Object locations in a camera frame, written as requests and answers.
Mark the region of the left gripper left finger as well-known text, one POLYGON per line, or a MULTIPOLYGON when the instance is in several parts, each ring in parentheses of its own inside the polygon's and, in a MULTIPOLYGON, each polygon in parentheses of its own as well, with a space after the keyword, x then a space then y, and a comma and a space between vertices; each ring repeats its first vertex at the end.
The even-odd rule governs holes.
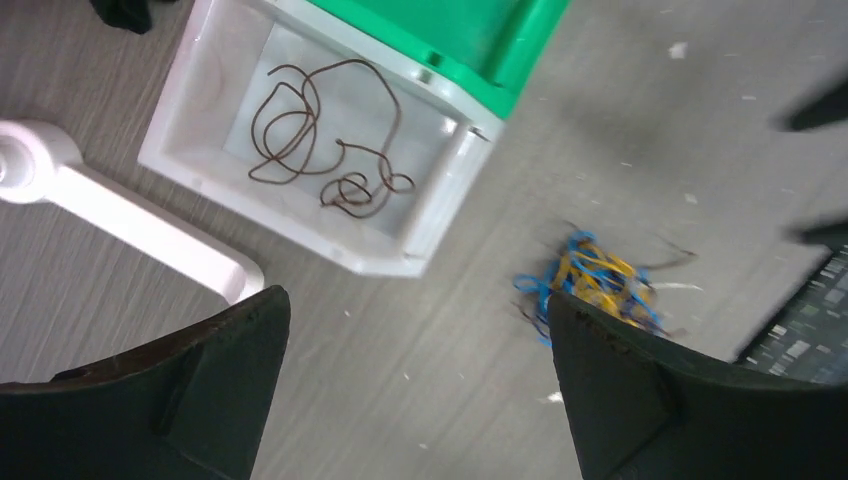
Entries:
POLYGON ((123 353, 1 387, 5 479, 247 479, 288 345, 280 286, 123 353))

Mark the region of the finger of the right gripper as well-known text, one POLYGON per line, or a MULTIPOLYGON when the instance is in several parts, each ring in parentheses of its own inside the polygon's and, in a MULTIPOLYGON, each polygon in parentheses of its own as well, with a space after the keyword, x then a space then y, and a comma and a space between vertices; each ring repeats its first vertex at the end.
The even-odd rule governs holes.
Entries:
POLYGON ((795 243, 821 245, 836 251, 847 245, 847 219, 793 226, 786 231, 786 236, 795 243))
POLYGON ((780 112, 772 126, 782 132, 806 132, 847 121, 847 80, 836 80, 804 94, 780 112))

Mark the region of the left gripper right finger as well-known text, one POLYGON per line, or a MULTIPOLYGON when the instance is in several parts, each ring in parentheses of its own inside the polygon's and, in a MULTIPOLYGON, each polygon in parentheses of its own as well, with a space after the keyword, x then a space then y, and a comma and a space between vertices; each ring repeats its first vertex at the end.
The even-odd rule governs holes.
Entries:
POLYGON ((567 294, 553 363, 586 479, 843 479, 847 390, 732 365, 567 294))

